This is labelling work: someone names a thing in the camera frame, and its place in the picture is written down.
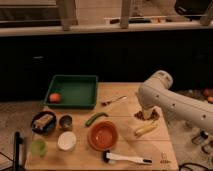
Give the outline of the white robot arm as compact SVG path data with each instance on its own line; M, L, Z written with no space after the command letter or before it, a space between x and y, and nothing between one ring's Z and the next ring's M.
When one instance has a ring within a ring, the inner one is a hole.
M148 112L158 106L213 135L213 105L170 91L172 84L172 76L163 70L142 82L137 91L142 110Z

